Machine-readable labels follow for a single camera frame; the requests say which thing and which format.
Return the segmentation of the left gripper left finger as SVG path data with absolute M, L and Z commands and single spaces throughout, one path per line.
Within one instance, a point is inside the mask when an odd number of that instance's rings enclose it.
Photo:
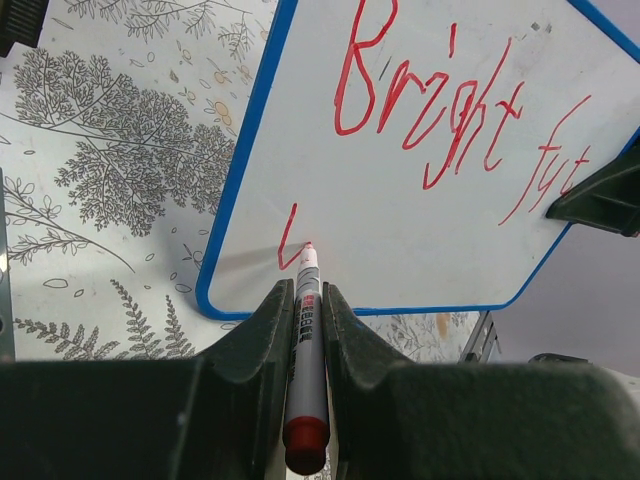
M 5 479 L 282 479 L 294 286 L 181 360 L 5 363 Z

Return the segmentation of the red capped whiteboard marker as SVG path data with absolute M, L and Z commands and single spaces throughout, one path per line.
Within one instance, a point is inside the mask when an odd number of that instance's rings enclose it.
M 304 476 L 324 468 L 330 439 L 321 287 L 317 252 L 307 244 L 300 254 L 296 281 L 282 433 L 286 466 Z

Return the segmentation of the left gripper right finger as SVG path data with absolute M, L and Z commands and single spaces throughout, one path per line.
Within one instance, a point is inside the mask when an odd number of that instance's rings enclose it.
M 322 322 L 337 479 L 635 479 L 639 409 L 586 362 L 420 364 L 333 284 Z

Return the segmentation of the blue framed whiteboard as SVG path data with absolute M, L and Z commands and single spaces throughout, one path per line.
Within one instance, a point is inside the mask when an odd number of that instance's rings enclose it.
M 638 133 L 639 46 L 591 2 L 282 1 L 198 306 L 247 317 L 311 244 L 360 315 L 506 307 Z

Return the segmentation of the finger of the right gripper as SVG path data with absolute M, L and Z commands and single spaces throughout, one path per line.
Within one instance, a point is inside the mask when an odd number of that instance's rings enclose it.
M 554 201 L 547 219 L 639 236 L 639 143 Z

